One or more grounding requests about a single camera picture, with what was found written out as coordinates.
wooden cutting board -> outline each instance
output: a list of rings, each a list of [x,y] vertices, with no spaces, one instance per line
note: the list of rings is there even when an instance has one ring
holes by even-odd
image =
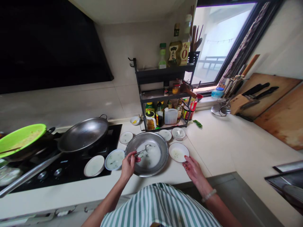
[[[258,117],[254,123],[295,150],[303,149],[303,84]]]
[[[270,86],[264,88],[263,90],[254,94],[255,96],[261,94],[266,91],[270,87],[279,86],[279,89],[274,91],[272,94],[264,96],[260,99],[260,103],[249,107],[248,109],[241,110],[240,113],[244,116],[250,117],[251,119],[256,119],[260,116],[264,111],[266,111],[271,105],[273,105],[276,101],[286,95],[290,90],[292,90],[296,85],[298,85],[301,80],[281,77],[276,75],[268,75],[262,73],[253,73],[250,79],[240,88],[238,94],[242,94],[257,84],[265,84],[269,82]]]

window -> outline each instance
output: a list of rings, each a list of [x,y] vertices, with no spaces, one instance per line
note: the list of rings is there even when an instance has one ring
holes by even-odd
[[[199,85],[204,88],[202,91],[207,91],[220,81],[259,12],[256,9],[257,1],[223,3],[219,6],[207,6],[199,2],[201,1],[198,1],[193,24],[199,26],[199,34],[203,25],[203,40],[197,49],[200,55],[192,84],[195,88]],[[184,80],[189,80],[190,77],[191,73],[186,72]]]

spice rack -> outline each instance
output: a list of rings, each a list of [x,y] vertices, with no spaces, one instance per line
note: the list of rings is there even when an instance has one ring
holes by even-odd
[[[189,100],[192,98],[191,95],[188,93],[179,93],[179,94],[172,94],[171,92],[169,93],[168,96],[163,95],[163,89],[156,89],[156,90],[149,90],[149,91],[141,91],[140,85],[142,84],[150,84],[150,83],[156,83],[156,82],[163,82],[163,81],[171,81],[175,80],[177,78],[179,79],[184,79],[184,74],[185,72],[191,72],[191,78],[190,82],[187,83],[188,85],[191,86],[192,81],[193,81],[193,75],[195,72],[195,68],[197,65],[197,61],[199,58],[199,51],[194,52],[194,57],[193,57],[193,65],[187,65],[187,66],[178,66],[178,67],[168,67],[165,69],[158,69],[158,68],[150,68],[150,69],[144,69],[140,70],[137,68],[137,61],[136,58],[130,59],[133,63],[130,63],[129,65],[133,68],[135,68],[135,73],[136,73],[136,78],[137,78],[137,83],[138,83],[138,89],[139,89],[139,95],[140,95],[140,103],[141,103],[141,108],[142,108],[142,113],[143,113],[143,118],[144,118],[144,126],[147,131],[147,126],[146,126],[146,117],[145,117],[145,111],[144,111],[144,103],[147,102],[156,102],[156,101],[164,101],[168,99],[179,99],[179,98],[185,98],[189,97]],[[188,107],[189,109],[189,115],[191,113],[190,110],[190,103],[186,104],[183,100],[182,102],[184,103],[185,106]],[[150,130],[152,132],[157,132],[162,129],[173,129],[175,127],[187,127],[188,125],[189,118],[185,120],[183,116],[181,116],[180,121],[177,123],[177,125],[163,125],[159,129],[154,129]]]

small white bowl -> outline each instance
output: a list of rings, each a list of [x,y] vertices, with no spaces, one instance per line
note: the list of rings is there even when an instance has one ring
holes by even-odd
[[[171,132],[166,129],[162,129],[161,131],[158,132],[158,134],[162,136],[167,142],[170,141],[172,137]]]
[[[139,116],[132,117],[129,121],[130,121],[130,123],[131,123],[132,125],[138,125],[138,124],[140,123],[140,118],[139,118]]]
[[[121,164],[119,163],[119,165],[117,165],[117,167],[116,168],[114,168],[114,169],[112,169],[112,168],[110,168],[108,165],[107,165],[107,162],[108,161],[110,161],[110,157],[112,156],[112,155],[116,155],[115,153],[121,153]],[[115,171],[115,170],[118,170],[118,169],[120,169],[121,168],[121,166],[122,166],[122,160],[125,158],[125,151],[124,150],[122,150],[122,149],[116,149],[116,150],[113,150],[112,152],[110,152],[110,154],[106,157],[106,159],[105,159],[105,168],[107,169],[107,170],[110,170],[110,171]]]
[[[169,155],[176,162],[186,162],[184,156],[189,156],[189,150],[181,143],[173,143],[168,149]]]
[[[186,132],[182,128],[173,128],[171,134],[175,140],[181,141],[186,137]]]
[[[132,132],[124,132],[120,135],[119,141],[120,141],[120,143],[126,145],[132,140],[133,137],[134,137],[134,135]]]
[[[97,155],[91,158],[84,167],[84,175],[86,177],[95,177],[104,170],[104,157]]]

white countertop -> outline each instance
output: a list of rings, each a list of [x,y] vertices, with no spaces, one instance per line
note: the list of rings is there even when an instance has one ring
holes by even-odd
[[[201,122],[203,129],[190,124],[185,128],[187,137],[183,141],[169,144],[181,142],[186,145],[206,177],[237,171],[284,226],[303,226],[303,216],[264,180],[264,177],[277,174],[272,166],[302,160],[302,154],[239,117],[222,118],[212,115],[210,110],[203,110],[196,112],[194,119]],[[140,126],[123,122],[121,133],[126,131],[135,135],[141,133]],[[118,148],[125,150],[126,146],[119,143]],[[121,171],[113,171],[101,178],[9,194],[0,199],[3,208],[0,219],[101,200],[120,174]],[[122,194],[135,193],[157,182],[189,181],[182,165],[169,158],[167,166],[156,176],[140,178],[133,175]]]

